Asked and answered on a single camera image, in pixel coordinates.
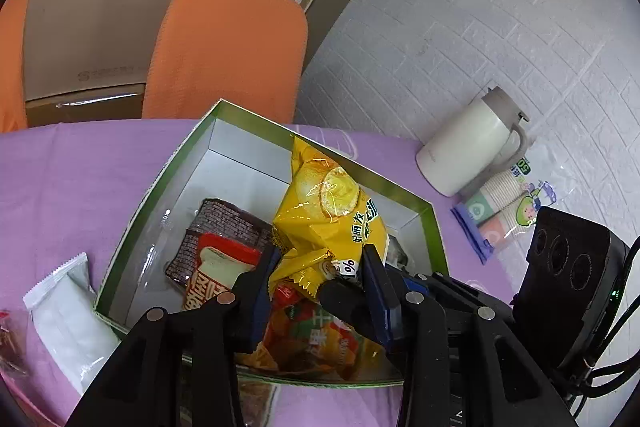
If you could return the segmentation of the orange apple chips bag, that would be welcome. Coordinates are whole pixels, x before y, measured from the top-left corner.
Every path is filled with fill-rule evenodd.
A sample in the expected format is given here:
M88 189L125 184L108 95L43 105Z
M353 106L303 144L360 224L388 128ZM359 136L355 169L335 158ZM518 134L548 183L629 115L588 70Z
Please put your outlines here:
M291 283L277 286L262 341L239 365L301 383L368 385L399 377L384 348L304 297Z

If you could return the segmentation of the yellow potato chips bag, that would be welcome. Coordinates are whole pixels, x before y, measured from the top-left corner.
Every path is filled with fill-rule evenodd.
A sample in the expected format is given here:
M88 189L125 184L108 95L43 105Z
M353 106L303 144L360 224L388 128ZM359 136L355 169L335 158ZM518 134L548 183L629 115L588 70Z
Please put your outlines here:
M374 246L385 260L390 236L374 200L335 160L296 138L291 168L272 220L273 243L283 257L269 292L288 284L314 299L324 282L356 277L364 246Z

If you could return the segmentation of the clear seaweed cracker packet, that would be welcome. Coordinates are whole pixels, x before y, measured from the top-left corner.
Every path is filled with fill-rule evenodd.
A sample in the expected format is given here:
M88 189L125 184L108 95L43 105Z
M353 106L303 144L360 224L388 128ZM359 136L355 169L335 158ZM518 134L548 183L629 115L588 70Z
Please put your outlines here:
M404 272L408 271L410 265L409 256L406 254L405 249L400 245L398 239L393 235L388 236L386 263L388 265L393 265L394 268Z

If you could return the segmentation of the clear orange snack bag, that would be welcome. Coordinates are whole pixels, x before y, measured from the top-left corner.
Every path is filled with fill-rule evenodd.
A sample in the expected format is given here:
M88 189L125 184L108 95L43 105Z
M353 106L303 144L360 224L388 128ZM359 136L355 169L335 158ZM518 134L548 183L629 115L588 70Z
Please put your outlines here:
M280 386L263 381L240 381L239 394L244 424L266 427L277 402Z

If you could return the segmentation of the paper cups pack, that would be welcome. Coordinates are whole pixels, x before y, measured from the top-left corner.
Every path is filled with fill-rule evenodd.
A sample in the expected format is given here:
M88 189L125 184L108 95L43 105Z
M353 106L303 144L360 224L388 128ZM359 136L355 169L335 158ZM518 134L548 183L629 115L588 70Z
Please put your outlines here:
M530 150L510 169L491 176L451 213L484 265L515 236L533 228L541 208L556 204L575 186L575 177L551 150Z

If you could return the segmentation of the red bread snack packet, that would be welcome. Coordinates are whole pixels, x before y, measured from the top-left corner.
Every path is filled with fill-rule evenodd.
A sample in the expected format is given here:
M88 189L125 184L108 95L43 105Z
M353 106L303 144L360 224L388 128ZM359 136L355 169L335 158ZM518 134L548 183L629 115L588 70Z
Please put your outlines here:
M198 239L194 271L184 295L182 309L198 309L209 299L231 291L238 277L255 269L262 253L235 239L205 233Z

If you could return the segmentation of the white foil snack packet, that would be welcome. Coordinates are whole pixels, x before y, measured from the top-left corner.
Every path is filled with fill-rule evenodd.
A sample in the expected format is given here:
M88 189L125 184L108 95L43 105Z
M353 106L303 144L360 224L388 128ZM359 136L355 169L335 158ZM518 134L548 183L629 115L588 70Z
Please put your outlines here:
M119 345L111 327L94 313L95 302L85 251L57 267L23 297L43 346L81 395Z

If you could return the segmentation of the dark brown snack packet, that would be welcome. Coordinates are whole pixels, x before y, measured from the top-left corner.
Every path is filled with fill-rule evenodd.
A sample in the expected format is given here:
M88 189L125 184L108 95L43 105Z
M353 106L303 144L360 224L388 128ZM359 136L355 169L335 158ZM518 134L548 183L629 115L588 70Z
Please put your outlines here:
M206 198L201 203L179 248L166 265L165 275L186 289L195 268L198 240L205 233L233 239L263 253L271 244L271 225L249 212L219 198Z

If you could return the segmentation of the white thermos jug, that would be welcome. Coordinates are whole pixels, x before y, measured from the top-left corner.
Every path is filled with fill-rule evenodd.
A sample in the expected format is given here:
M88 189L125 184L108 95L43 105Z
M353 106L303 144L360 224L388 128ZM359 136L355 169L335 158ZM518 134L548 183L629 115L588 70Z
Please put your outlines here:
M416 153L416 165L438 193L450 197L489 167L513 133L518 149L500 167L508 169L524 155L529 139L521 122L527 119L506 91L492 88L435 132Z

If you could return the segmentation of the green gift box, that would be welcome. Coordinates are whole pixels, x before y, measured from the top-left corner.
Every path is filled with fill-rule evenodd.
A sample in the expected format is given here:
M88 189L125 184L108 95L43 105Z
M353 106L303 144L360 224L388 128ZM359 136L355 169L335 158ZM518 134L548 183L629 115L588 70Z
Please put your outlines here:
M183 292L166 277L186 229L206 198L219 198L271 221L291 182L291 150L299 136L336 160L373 199L411 273L447 272L432 203L327 147L227 101L219 101L168 159L142 198L108 265L96 314L126 333L153 307L180 310Z

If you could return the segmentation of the purple tablecloth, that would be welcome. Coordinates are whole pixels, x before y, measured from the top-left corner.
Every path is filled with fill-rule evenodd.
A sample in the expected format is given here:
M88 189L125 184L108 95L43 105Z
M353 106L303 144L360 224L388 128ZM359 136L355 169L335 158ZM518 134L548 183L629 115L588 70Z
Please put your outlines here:
M99 285L131 215L192 127L188 120L109 120L2 135L1 306L22 321L29 367L22 389L56 423L66 421L79 397L32 327L24 295L81 253L89 258L91 282ZM512 298L516 284L500 261L477 259L446 200L416 168L418 142L312 126L302 133L431 202L451 274L502 300Z

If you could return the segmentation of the right orange chair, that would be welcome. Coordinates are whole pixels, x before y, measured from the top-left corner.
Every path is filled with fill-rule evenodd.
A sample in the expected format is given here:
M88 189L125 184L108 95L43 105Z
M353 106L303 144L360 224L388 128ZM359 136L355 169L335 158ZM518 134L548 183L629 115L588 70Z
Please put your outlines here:
M227 100L292 122L308 40L293 0L171 0L142 103L145 119L198 119Z

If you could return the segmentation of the orange chair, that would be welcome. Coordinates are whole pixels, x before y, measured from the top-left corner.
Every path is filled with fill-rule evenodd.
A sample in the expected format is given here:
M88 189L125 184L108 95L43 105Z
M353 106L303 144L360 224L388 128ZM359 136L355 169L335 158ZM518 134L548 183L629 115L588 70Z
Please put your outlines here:
M227 100L292 122L308 40L293 0L171 0L142 103L145 119L198 119Z
M28 127L23 82L23 39L28 0L6 0L0 20L0 127Z

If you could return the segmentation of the left orange chair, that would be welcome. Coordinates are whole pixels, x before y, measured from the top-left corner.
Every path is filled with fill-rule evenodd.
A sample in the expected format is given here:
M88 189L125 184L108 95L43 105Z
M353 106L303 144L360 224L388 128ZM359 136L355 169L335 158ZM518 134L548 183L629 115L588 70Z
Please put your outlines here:
M0 20L0 127L28 127L23 82L23 39L28 0L6 0Z

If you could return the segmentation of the brown paper bag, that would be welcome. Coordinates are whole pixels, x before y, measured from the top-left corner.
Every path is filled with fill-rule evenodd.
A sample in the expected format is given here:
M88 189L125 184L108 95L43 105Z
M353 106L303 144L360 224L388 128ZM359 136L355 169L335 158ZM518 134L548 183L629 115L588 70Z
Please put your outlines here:
M138 119L171 0L28 0L23 81L29 126Z

